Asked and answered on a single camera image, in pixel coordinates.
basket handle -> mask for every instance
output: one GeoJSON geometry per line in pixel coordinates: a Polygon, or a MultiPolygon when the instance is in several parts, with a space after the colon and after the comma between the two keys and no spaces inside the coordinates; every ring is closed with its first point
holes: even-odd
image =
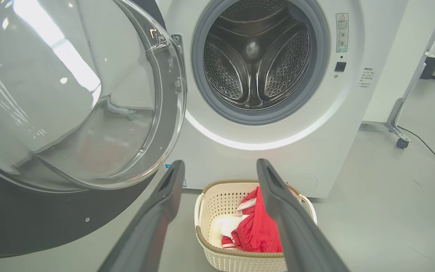
{"type": "Polygon", "coordinates": [[[197,227],[201,224],[202,216],[202,200],[204,199],[204,193],[201,193],[196,200],[196,205],[194,207],[194,226],[197,227]]]}
{"type": "Polygon", "coordinates": [[[313,220],[315,225],[318,225],[318,221],[316,219],[315,207],[313,207],[313,204],[311,203],[311,201],[306,196],[304,196],[302,194],[298,195],[298,200],[300,201],[300,204],[302,203],[302,200],[307,204],[307,206],[310,210],[311,219],[313,220]]]}

laundry basket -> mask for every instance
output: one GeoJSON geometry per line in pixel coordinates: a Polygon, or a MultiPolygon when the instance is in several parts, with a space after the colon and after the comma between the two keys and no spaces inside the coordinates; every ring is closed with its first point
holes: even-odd
{"type": "MultiPolygon", "coordinates": [[[[283,252],[257,253],[223,249],[221,224],[223,219],[236,216],[236,208],[256,187],[257,179],[231,179],[209,184],[196,200],[194,224],[197,240],[204,249],[209,263],[225,272],[283,272],[287,270],[283,252]]],[[[288,186],[300,201],[304,201],[316,224],[312,203],[298,190],[288,186]]]]}

gray floor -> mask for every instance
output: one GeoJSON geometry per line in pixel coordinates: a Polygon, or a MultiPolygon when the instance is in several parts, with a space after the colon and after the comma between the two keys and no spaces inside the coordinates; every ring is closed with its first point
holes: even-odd
{"type": "MultiPolygon", "coordinates": [[[[435,81],[409,95],[400,125],[435,150],[435,81]]],[[[327,199],[314,199],[319,227],[351,271],[435,271],[435,157],[411,137],[405,150],[384,127],[362,125],[327,199]]],[[[95,272],[142,201],[93,234],[44,252],[0,260],[0,272],[95,272]]],[[[182,195],[159,271],[211,272],[193,227],[197,193],[182,195]]]]}

black trash bin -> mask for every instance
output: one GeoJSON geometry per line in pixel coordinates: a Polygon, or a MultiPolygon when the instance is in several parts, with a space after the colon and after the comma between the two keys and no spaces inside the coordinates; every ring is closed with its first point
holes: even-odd
{"type": "Polygon", "coordinates": [[[430,79],[432,74],[435,71],[435,57],[427,57],[426,58],[426,68],[421,74],[421,79],[430,79]]]}

laundry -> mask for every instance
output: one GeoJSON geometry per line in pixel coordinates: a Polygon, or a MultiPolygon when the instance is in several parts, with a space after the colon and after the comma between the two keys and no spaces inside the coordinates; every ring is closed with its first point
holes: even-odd
{"type": "Polygon", "coordinates": [[[221,227],[222,246],[248,252],[283,252],[278,227],[264,209],[261,188],[247,195],[235,218],[221,227]]]}

